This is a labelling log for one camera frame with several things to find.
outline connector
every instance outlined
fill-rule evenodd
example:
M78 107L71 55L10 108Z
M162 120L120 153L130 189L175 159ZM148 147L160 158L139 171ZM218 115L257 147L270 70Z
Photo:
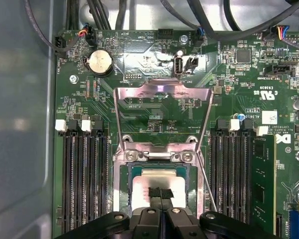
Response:
M55 36L54 44L57 47L64 48L66 47L66 40L62 36ZM59 58L66 58L66 52L55 51L55 55Z
M88 33L85 35L85 40L90 46L97 46L98 37L96 35L95 29L90 25L86 24L85 29Z

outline chip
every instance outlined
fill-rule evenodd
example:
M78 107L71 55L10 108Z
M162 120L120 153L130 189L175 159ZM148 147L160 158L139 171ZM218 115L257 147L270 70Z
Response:
M214 93L216 95L221 95L221 93L222 93L222 87L221 86L214 86Z
M238 63L250 63L250 50L239 49L237 50Z

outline wire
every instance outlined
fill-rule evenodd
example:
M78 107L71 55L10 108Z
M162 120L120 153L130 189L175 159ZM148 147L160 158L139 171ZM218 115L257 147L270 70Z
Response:
M230 9L230 0L224 0L224 13L226 20L233 31L241 31L240 27L237 25L233 17L233 13Z
M168 0L160 0L161 4L165 7L165 9L172 14L174 17L176 17L178 20L180 20L185 25L189 26L190 28L197 30L198 26L191 23L190 21L183 18L168 2Z
M245 38L249 35L255 34L257 32L263 31L268 29L270 26L276 25L288 16L290 16L292 13L294 13L299 8L299 1L292 5L291 7L287 8L282 13L278 14L274 18L258 25L253 28L250 28L245 31L241 32L235 32L235 33L227 33L227 34L218 34L215 33L213 28L211 27L208 18L201 6L201 3L199 0L187 0L188 5L190 6L192 12L194 13L196 19L198 20L201 27L204 28L206 34L217 41L234 41L239 40L242 38Z
M111 26L110 26L108 17L106 16L106 13L105 13L103 4L101 3L101 0L95 0L95 5L96 5L97 10L99 11L104 29L105 30L111 30Z
M119 13L115 23L115 30L123 30L126 8L127 8L127 0L120 0Z
M281 41L282 40L282 37L281 37L281 28L279 26L277 26L277 30L278 30L279 40Z
M99 30L104 30L104 27L103 27L103 24L102 24L102 20L101 20L101 17L100 17L100 14L99 12L97 11L96 9L96 6L95 6L95 3L94 3L94 0L87 0L88 2L88 5L90 7L90 12L93 16L93 19L95 21L95 25L96 27L99 29Z
M38 24L37 24L37 22L36 22L36 20L34 18L34 15L33 15L32 9L31 9L31 5L30 5L30 1L29 0L23 0L23 2L24 2L24 7L25 7L26 14L27 14L27 16L28 16L28 18L30 20L30 23L31 23L33 29L35 30L35 32L38 34L38 36L40 37L40 39L46 45L48 45L49 47L51 47L53 50L55 50L57 52L67 52L68 50L70 50L78 42L78 40L80 39L79 35L77 35L76 37L74 37L72 39L72 41L70 42L70 44L68 44L64 48L57 47L54 44L52 44L51 42L49 42L49 40L46 39L45 36L43 35L40 27L38 26Z
M289 29L289 26L286 26L284 28L284 32L283 32L283 39L286 37L286 34L287 34L287 30Z

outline cable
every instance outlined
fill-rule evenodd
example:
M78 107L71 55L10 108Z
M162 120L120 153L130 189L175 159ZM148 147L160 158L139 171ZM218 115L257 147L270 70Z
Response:
M190 9L194 13L195 17L197 18L199 24L201 27L204 28L206 34L217 41L234 41L234 40L239 40L242 38L245 38L249 35L255 34L257 32L263 31L268 29L270 26L276 25L288 16L290 16L292 13L294 13L298 8L299 8L299 1L292 5L291 7L287 8L285 11L282 13L278 14L274 18L258 25L253 28L250 28L245 31L241 32L235 32L235 33L228 33L228 34L218 34L215 33L213 28L211 27L208 18L201 6L201 3L199 0L187 0L188 5L190 6Z
M111 26L110 26L108 17L106 16L106 13L105 13L103 4L101 3L101 0L95 0L95 5L96 5L97 10L99 11L104 29L105 30L111 30Z
M168 2L168 0L160 0L161 4L165 7L165 9L172 14L174 17L176 17L178 20L180 20L185 25L189 26L190 28L197 30L198 26L191 23L190 21L183 18Z
M127 0L120 0L119 13L115 23L115 30L123 30L126 8L127 8Z
M72 29L78 30L79 29L79 3L78 0L71 0L72 1Z
M224 0L224 13L226 20L233 31L241 31L240 27L237 25L233 13L230 9L230 0Z
M64 48L60 48L60 47L57 47L55 45L53 45L51 42L49 42L48 39L45 38L45 36L43 35L40 27L38 26L35 18L34 18L34 15L33 15L33 12L32 12L32 9L31 9L31 5L30 5L30 1L29 0L23 0L24 2L24 7L25 7L25 11L26 11L26 14L30 20L30 23L33 27L33 29L36 31L36 33L38 34L38 36L40 37L40 39L46 44L48 45L49 47L51 47L53 50L55 51L58 51L58 52L67 52L68 50L70 50L77 42L78 40L80 39L80 36L76 36L73 38L73 40L70 42L69 45L67 45L66 47Z
M66 1L65 29L71 30L71 1Z
M99 12L97 11L97 8L95 6L94 0L87 0L88 5L90 7L90 12L93 16L93 19L95 21L95 25L99 30L104 30L103 24L102 24L102 20L100 17Z

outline white label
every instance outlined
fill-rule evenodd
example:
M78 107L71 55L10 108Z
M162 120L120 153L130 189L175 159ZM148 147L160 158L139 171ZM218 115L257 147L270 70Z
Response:
M262 124L277 124L277 111L262 111Z
M276 134L276 143L291 143L291 134Z

